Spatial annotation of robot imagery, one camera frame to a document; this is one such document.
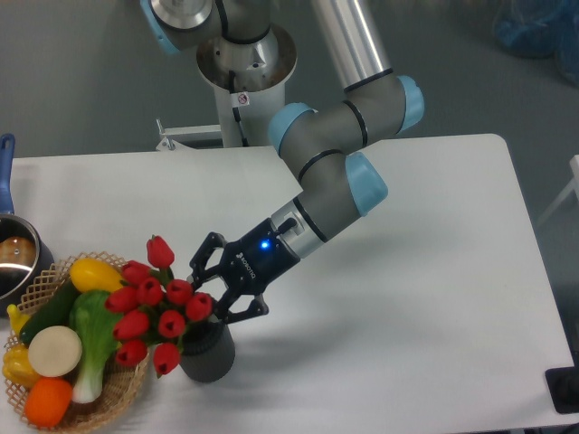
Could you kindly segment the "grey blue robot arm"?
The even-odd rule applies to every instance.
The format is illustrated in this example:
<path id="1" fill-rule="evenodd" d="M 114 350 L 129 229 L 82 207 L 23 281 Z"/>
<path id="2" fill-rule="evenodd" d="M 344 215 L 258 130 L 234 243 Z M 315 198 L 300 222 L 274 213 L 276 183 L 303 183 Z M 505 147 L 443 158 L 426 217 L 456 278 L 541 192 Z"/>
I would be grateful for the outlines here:
<path id="1" fill-rule="evenodd" d="M 141 9 L 168 53 L 195 48 L 197 67 L 213 88 L 215 127 L 164 129 L 175 137 L 218 136 L 224 147 L 272 146 L 300 193 L 237 241 L 207 235 L 193 256 L 196 288 L 220 278 L 215 315 L 231 324 L 268 311 L 266 287 L 386 196 L 363 149 L 422 118 L 414 80 L 394 74 L 364 1 L 316 1 L 313 12 L 345 93 L 317 111 L 287 103 L 285 84 L 297 53 L 271 20 L 267 1 L 144 1 Z"/>

